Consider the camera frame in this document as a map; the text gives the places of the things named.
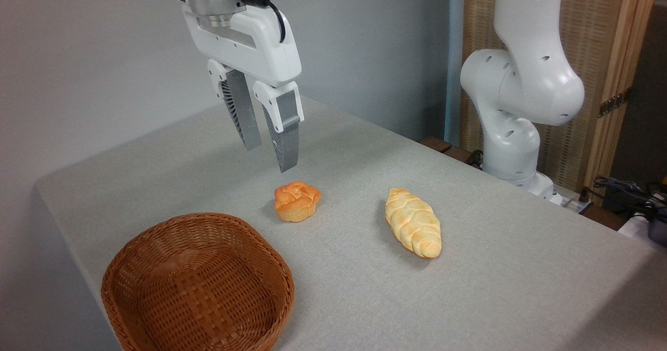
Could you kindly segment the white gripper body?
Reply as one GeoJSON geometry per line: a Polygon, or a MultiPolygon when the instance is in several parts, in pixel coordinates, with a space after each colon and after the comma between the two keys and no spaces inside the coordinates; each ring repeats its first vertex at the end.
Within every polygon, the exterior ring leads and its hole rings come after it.
{"type": "Polygon", "coordinates": [[[290,23],[283,18],[286,37],[281,42],[279,21],[271,8],[250,5],[231,16],[229,27],[212,27],[185,5],[182,12],[195,46],[206,57],[273,87],[302,73],[290,23]]]}

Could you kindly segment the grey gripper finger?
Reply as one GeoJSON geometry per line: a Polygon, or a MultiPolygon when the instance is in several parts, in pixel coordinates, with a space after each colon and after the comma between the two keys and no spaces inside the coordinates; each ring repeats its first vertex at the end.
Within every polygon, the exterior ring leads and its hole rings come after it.
{"type": "Polygon", "coordinates": [[[209,59],[207,68],[217,97],[224,102],[240,139],[247,150],[262,144],[244,73],[209,59]]]}
{"type": "Polygon", "coordinates": [[[297,83],[272,87],[255,81],[253,93],[262,104],[279,169],[288,171],[298,163],[299,124],[304,120],[297,83]]]}

